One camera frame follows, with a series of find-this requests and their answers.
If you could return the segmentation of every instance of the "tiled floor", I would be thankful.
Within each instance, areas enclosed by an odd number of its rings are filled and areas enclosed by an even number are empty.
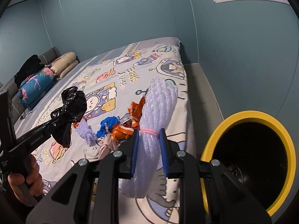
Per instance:
[[[205,144],[215,128],[221,123],[222,115],[214,93],[199,64],[184,65],[188,80],[188,95],[199,158]]]

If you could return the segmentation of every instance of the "bed sheet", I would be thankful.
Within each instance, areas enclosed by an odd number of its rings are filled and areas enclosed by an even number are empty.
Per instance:
[[[108,116],[116,116],[120,122],[128,119],[131,101],[139,102],[155,77],[165,78],[178,87],[178,102],[170,125],[168,139],[179,143],[181,149],[195,154],[193,140],[186,143],[190,111],[187,94],[187,78],[180,54],[179,40],[160,38],[142,41],[95,56],[79,63],[39,102],[25,120],[15,124],[17,137],[50,119],[50,113],[62,106],[61,92],[77,86],[87,98],[87,123],[97,132],[100,122]],[[97,160],[101,146],[89,147],[72,128],[71,146],[63,148],[53,138],[33,152],[40,166],[44,193],[81,158]],[[148,195],[144,199],[129,199],[119,195],[120,223],[178,223],[179,180],[166,179],[160,160]]]

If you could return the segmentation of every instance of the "metal screw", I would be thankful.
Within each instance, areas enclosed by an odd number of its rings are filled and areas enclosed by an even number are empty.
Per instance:
[[[184,151],[177,151],[177,156],[180,156],[180,157],[184,157],[186,156],[186,153]]]
[[[87,159],[83,158],[83,159],[80,159],[78,163],[80,166],[84,166],[88,163],[88,161],[87,161]]]
[[[213,160],[211,161],[211,163],[212,163],[213,166],[219,166],[219,165],[220,165],[220,161],[217,160],[217,159],[213,159]]]
[[[123,153],[121,152],[121,151],[115,151],[114,153],[113,153],[113,156],[115,156],[115,157],[119,157],[119,156],[121,156]]]

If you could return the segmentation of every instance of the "pink elastic band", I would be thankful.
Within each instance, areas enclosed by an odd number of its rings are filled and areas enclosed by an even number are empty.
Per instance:
[[[140,129],[140,133],[149,133],[156,137],[159,137],[159,132],[152,130],[152,129]]]

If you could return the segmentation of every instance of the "black trash bag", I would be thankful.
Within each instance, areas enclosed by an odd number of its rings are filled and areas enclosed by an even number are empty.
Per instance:
[[[51,113],[51,118],[64,115],[67,123],[58,127],[53,138],[63,147],[69,148],[71,144],[71,125],[80,122],[87,110],[87,102],[85,94],[78,91],[77,87],[69,87],[61,93],[63,106],[55,109]]]

